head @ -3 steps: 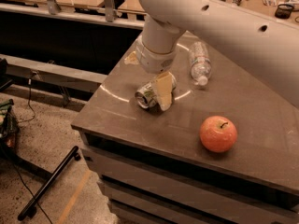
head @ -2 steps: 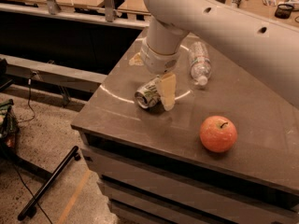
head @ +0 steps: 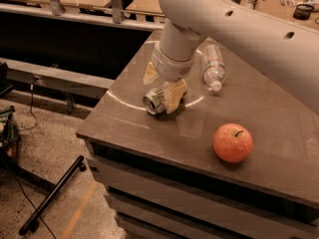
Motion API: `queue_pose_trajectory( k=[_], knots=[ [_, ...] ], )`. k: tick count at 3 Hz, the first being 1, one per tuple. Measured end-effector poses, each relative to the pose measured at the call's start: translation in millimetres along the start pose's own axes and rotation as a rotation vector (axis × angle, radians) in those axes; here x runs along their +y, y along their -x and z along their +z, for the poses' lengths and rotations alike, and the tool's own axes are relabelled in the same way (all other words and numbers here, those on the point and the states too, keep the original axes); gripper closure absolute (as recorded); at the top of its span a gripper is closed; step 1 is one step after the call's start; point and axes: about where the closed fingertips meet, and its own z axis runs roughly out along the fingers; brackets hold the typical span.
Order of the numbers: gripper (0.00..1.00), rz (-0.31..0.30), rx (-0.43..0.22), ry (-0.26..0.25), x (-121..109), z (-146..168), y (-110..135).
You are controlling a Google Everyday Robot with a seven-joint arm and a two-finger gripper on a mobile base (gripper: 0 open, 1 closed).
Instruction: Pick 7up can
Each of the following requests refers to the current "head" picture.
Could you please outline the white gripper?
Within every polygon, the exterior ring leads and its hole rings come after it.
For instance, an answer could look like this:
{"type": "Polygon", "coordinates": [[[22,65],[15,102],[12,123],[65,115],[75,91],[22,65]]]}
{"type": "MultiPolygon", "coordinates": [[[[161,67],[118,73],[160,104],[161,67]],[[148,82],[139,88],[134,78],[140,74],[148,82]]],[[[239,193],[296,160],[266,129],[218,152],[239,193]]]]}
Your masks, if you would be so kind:
{"type": "Polygon", "coordinates": [[[186,78],[193,65],[193,59],[185,62],[170,59],[160,49],[160,44],[156,43],[153,53],[152,62],[146,67],[143,82],[150,85],[158,77],[166,83],[163,84],[163,96],[165,112],[172,114],[179,106],[180,100],[186,92],[186,78]]]}

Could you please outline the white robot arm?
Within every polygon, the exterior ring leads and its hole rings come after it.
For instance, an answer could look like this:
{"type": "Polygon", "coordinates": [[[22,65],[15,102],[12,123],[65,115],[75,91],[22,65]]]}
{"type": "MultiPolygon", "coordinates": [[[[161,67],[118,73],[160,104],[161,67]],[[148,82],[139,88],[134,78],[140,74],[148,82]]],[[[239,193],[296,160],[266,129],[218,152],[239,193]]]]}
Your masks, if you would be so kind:
{"type": "Polygon", "coordinates": [[[165,23],[152,53],[165,82],[185,78],[208,37],[319,114],[319,31],[231,0],[159,0],[165,23]]]}

